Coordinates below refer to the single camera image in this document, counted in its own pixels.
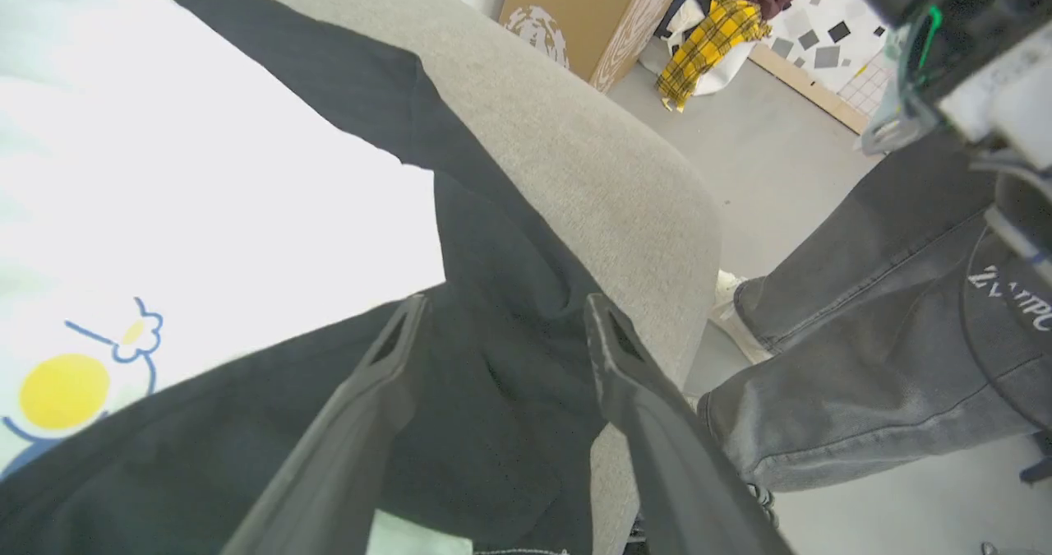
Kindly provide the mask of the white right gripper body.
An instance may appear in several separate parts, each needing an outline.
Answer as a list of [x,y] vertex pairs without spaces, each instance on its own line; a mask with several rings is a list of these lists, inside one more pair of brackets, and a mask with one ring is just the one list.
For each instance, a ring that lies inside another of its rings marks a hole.
[[889,153],[937,127],[1052,170],[1052,0],[875,0],[897,76],[861,135]]

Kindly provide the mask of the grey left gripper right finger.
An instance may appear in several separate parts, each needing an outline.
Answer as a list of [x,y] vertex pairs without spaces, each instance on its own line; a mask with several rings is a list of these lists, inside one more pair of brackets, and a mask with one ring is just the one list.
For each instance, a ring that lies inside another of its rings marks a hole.
[[606,295],[585,301],[584,326],[602,415],[628,443],[651,555],[793,555]]

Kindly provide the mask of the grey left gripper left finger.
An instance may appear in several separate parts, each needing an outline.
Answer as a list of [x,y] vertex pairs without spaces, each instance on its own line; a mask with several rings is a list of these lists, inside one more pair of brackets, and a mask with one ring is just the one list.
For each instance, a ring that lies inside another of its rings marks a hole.
[[220,555],[366,555],[394,438],[416,414],[431,304],[405,299]]

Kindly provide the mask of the black and white long-sleeve shirt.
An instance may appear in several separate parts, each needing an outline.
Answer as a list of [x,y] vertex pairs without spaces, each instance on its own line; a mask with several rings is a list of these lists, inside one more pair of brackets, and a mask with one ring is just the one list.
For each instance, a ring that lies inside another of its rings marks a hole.
[[593,555],[598,283],[416,54],[274,0],[0,0],[0,555]]

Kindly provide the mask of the yellow plaid shirt pile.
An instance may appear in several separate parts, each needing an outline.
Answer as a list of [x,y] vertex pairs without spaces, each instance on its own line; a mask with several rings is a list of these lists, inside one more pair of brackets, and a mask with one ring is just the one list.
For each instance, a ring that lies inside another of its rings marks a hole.
[[758,4],[748,0],[710,0],[709,12],[684,38],[658,76],[658,92],[669,112],[683,112],[699,80],[717,66],[733,47],[770,35]]

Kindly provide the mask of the white shoe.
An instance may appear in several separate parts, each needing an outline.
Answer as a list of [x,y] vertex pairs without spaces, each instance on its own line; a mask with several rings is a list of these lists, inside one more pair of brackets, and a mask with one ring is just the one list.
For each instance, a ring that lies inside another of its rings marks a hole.
[[736,345],[749,363],[758,364],[770,359],[773,354],[755,337],[755,334],[751,333],[739,314],[736,293],[745,282],[745,278],[719,270],[714,304],[708,320]]

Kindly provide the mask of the white board with grey squares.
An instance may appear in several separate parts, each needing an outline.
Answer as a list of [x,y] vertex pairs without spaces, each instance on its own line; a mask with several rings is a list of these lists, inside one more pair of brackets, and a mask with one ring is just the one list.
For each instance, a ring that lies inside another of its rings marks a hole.
[[874,116],[891,80],[884,45],[892,30],[865,0],[792,0],[768,24],[768,49]]

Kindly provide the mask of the light wooden board edge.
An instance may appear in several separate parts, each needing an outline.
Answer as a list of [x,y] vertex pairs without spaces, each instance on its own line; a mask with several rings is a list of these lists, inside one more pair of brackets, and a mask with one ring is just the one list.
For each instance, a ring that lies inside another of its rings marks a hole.
[[820,80],[814,79],[804,68],[797,67],[796,64],[778,56],[765,44],[756,44],[749,53],[749,60],[763,68],[764,71],[775,76],[785,86],[803,95],[825,114],[830,114],[850,131],[859,135],[867,127],[870,121],[868,116],[852,108],[837,92],[828,90],[820,83]]

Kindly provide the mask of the person in dark grey jeans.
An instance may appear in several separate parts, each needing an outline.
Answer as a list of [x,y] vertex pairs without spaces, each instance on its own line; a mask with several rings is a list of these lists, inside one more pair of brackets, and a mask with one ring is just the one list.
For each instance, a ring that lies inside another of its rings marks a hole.
[[929,133],[858,181],[736,308],[773,356],[699,399],[747,484],[791,492],[1029,436],[963,338],[963,262],[994,177]]

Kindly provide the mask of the black cover with white lettering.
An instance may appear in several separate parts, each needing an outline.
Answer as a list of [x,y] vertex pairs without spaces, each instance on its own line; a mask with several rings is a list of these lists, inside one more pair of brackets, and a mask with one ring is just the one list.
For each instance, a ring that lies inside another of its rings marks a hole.
[[1052,432],[1052,285],[983,228],[963,262],[963,338],[989,388]]

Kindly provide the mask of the white laundry basket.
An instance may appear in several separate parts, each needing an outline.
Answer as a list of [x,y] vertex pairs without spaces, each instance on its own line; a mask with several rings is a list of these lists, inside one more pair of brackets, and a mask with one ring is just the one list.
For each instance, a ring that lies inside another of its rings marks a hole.
[[[669,45],[668,39],[672,37],[672,30],[669,30],[668,27],[670,23],[676,23],[674,18],[679,16],[679,11],[684,4],[688,7],[686,20],[694,20],[695,18],[700,20],[699,2],[695,0],[672,0],[669,8],[658,23],[653,37],[639,55],[639,64],[655,76],[660,76],[662,69],[671,60],[673,47]],[[696,83],[694,95],[712,95],[724,90],[744,66],[756,45],[758,42],[741,43],[726,53],[710,71],[702,75]]]

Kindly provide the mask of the brown cardboard box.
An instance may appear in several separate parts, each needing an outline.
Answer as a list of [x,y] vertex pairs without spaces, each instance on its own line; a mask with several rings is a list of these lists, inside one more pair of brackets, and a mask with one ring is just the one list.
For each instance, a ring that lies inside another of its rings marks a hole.
[[639,59],[672,0],[505,0],[499,22],[596,91]]

